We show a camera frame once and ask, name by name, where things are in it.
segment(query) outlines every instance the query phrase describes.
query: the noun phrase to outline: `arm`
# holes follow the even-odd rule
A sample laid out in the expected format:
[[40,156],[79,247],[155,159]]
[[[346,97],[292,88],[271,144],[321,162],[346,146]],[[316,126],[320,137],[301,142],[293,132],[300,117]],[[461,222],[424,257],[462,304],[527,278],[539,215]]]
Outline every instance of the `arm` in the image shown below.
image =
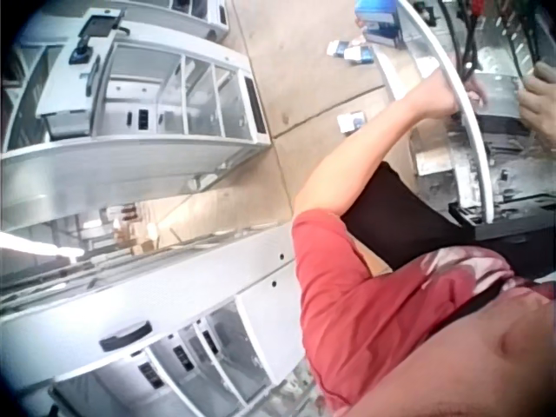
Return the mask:
[[523,85],[518,93],[521,120],[556,149],[556,69],[537,63],[534,74],[526,77]]
[[453,92],[437,70],[321,161],[295,198],[295,214],[323,209],[343,215],[404,134],[424,118],[448,116],[456,110]]

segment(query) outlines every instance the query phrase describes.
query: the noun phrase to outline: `blue box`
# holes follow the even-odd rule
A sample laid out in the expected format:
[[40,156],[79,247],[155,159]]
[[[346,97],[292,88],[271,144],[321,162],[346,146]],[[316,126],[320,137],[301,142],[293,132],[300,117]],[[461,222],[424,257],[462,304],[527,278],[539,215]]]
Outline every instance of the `blue box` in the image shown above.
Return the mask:
[[365,30],[363,36],[370,43],[381,43],[393,48],[399,48],[402,45],[401,32],[396,28]]
[[356,0],[355,15],[363,22],[398,23],[396,0]]

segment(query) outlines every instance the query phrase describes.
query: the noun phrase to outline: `small box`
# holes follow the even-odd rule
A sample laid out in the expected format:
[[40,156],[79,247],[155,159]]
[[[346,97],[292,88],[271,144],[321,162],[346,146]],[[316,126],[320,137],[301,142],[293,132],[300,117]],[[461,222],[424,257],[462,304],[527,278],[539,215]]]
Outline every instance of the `small box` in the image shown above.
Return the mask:
[[363,113],[362,111],[355,111],[353,113],[339,115],[337,119],[338,126],[340,126],[340,132],[344,135],[350,135],[354,133],[367,122],[365,113]]
[[401,32],[395,28],[365,30],[363,36],[370,43],[380,43],[393,48],[399,48],[402,45]]
[[352,46],[344,51],[344,59],[352,63],[373,63],[374,56],[368,46]]
[[348,46],[349,46],[348,41],[332,41],[331,43],[328,44],[327,55],[343,58],[344,51]]

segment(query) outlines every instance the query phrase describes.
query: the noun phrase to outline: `hand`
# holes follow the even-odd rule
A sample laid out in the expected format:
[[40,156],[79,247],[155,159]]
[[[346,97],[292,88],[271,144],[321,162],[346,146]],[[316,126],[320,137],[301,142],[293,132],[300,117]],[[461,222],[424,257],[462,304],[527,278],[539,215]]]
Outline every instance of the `hand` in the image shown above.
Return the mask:
[[[487,102],[484,90],[474,76],[465,83],[465,88],[472,99],[474,96],[475,100]],[[415,87],[407,97],[422,118],[440,119],[452,115],[459,109],[452,86],[448,84],[440,69]]]
[[556,69],[537,63],[534,75],[524,78],[523,85],[518,93],[522,122],[556,148]]

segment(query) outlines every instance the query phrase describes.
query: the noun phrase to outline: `vent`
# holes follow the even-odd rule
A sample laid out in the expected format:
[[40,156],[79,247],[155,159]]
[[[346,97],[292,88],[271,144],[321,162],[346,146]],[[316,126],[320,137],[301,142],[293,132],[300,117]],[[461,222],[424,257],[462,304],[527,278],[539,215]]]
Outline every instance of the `vent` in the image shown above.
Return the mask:
[[210,348],[210,350],[212,350],[212,353],[218,354],[218,348],[215,345],[215,341],[212,340],[212,336],[210,335],[209,331],[205,330],[204,332],[202,332],[202,335],[205,338],[205,341],[207,341],[208,347]]
[[266,135],[267,128],[264,126],[264,120],[262,119],[261,106],[259,105],[259,100],[257,99],[257,93],[255,91],[255,83],[251,78],[245,77],[245,83],[247,85],[247,93],[249,95],[249,101],[251,102],[251,109],[253,109],[253,118],[255,119],[255,126],[257,132]]
[[226,20],[226,10],[224,9],[224,6],[220,6],[220,23],[222,24],[228,24],[228,21]]
[[191,360],[189,359],[188,355],[183,350],[183,347],[181,347],[181,346],[174,347],[174,353],[175,353],[175,356],[177,356],[177,359],[179,360],[179,362],[182,364],[182,366],[185,368],[186,371],[189,372],[189,371],[192,371],[195,368],[193,363],[191,363]]
[[139,370],[154,389],[164,386],[164,382],[162,382],[150,363],[143,363],[139,366]]

